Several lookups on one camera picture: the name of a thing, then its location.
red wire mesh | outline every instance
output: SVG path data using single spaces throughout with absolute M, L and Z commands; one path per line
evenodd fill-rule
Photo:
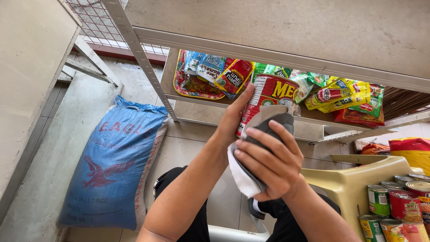
M 108 11 L 100 0 L 64 0 L 82 22 L 84 40 L 89 43 L 129 49 Z M 142 43 L 148 53 L 168 55 L 169 48 Z

tiled floor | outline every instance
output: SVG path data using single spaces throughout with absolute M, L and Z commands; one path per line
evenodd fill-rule
M 134 62 L 122 61 L 113 58 L 102 59 L 124 83 L 122 96 L 130 101 L 162 105 L 157 94 L 146 79 L 143 71 Z M 87 61 L 77 56 L 75 61 L 88 65 Z M 162 75 L 162 69 L 156 69 L 157 75 Z M 190 163 L 201 150 L 216 127 L 203 124 L 181 122 L 168 123 L 168 130 L 164 137 L 158 156 L 149 172 L 145 185 L 145 204 L 152 205 L 152 186 L 154 181 L 164 172 L 177 166 Z M 329 155 L 346 154 L 351 150 L 351 144 L 341 145 L 339 142 L 323 143 L 316 146 L 308 142 L 298 141 L 305 159 L 304 168 L 312 169 L 346 169 L 353 165 L 348 163 L 332 162 Z M 246 197 L 238 190 L 231 176 L 230 169 L 222 175 L 208 199 L 208 223 L 232 229 L 256 232 L 246 206 Z M 275 219 L 266 216 L 263 221 L 269 231 L 273 230 Z M 72 228 L 66 238 L 68 242 L 134 242 L 137 233 L 130 230 L 116 228 Z

